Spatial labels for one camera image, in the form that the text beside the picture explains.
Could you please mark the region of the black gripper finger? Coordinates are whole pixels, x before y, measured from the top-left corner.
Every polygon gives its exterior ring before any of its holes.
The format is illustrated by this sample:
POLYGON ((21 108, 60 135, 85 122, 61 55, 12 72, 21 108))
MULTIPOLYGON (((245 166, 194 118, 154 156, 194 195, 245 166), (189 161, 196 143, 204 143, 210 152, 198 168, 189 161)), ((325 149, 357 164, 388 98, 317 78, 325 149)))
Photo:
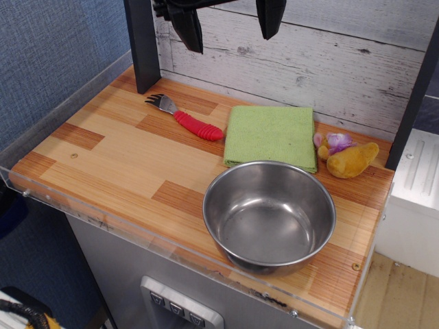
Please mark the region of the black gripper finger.
POLYGON ((265 40, 278 33, 286 4, 286 0, 256 0, 258 20, 265 40))
POLYGON ((168 13, 175 32, 189 51, 203 53, 202 28, 196 9, 168 5, 168 13))

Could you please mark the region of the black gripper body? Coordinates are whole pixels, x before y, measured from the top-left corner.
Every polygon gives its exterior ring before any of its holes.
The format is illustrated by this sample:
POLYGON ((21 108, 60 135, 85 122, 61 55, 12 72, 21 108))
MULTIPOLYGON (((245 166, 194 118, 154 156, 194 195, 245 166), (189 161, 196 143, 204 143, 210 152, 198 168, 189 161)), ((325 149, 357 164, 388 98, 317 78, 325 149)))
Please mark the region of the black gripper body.
POLYGON ((217 4, 219 1, 214 0, 156 0, 152 2, 152 7, 157 17, 170 18, 173 11, 197 10, 217 4))

